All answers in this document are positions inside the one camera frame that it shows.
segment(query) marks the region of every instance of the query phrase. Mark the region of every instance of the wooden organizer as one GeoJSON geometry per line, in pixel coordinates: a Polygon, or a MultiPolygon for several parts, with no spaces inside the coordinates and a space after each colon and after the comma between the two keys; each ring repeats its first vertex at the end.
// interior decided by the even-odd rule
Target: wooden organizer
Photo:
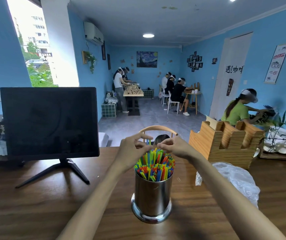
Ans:
{"type": "Polygon", "coordinates": [[[226,121],[219,121],[216,129],[203,121],[199,133],[191,130],[189,144],[209,162],[227,162],[248,169],[264,131],[239,121],[234,128],[226,121]]]}

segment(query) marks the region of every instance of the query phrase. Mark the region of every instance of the black monitor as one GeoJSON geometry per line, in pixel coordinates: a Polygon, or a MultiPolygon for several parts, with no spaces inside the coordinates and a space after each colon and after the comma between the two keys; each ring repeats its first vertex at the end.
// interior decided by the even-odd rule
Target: black monitor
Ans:
{"type": "Polygon", "coordinates": [[[8,159],[98,157],[96,88],[1,88],[8,159]]]}

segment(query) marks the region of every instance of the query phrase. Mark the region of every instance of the green shirt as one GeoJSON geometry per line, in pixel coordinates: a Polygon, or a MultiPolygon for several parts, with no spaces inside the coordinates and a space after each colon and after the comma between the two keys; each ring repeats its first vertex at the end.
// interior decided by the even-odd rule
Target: green shirt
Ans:
{"type": "Polygon", "coordinates": [[[229,121],[230,125],[236,125],[238,121],[243,119],[248,119],[249,116],[249,109],[247,106],[242,104],[241,102],[238,102],[234,108],[231,110],[229,117],[226,117],[224,112],[224,115],[221,118],[221,121],[229,121]]]}

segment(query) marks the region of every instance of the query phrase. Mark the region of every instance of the stainless steel cup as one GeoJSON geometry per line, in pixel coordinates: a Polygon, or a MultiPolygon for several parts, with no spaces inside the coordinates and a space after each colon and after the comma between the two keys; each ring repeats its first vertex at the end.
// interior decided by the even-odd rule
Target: stainless steel cup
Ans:
{"type": "Polygon", "coordinates": [[[131,206],[133,213],[143,222],[160,223],[167,219],[172,210],[170,200],[172,178],[153,182],[140,177],[135,171],[135,193],[131,206]]]}

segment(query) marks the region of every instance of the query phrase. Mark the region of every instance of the colorful straw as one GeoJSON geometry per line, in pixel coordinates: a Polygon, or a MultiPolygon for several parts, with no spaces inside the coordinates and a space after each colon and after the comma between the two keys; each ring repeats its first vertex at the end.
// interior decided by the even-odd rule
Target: colorful straw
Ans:
{"type": "Polygon", "coordinates": [[[175,160],[163,150],[151,150],[143,155],[134,166],[139,176],[148,181],[160,182],[173,174],[175,160]]]}

